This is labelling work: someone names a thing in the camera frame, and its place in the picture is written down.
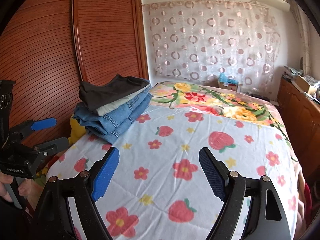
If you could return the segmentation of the person's left hand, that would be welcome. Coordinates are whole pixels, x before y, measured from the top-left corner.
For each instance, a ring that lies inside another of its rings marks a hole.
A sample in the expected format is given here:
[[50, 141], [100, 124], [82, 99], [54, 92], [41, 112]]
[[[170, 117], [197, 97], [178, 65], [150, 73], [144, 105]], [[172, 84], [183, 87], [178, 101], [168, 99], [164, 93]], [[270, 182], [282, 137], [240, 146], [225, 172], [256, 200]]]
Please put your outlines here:
[[[0, 174], [0, 195], [2, 198], [9, 202], [12, 202], [12, 198], [10, 197], [7, 189], [5, 188], [5, 184], [11, 184], [13, 182], [13, 179], [13, 176], [3, 174], [2, 172]], [[28, 194], [31, 192], [31, 182], [31, 179], [26, 179], [20, 184], [20, 186], [18, 187], [18, 192], [20, 196], [28, 196]]]

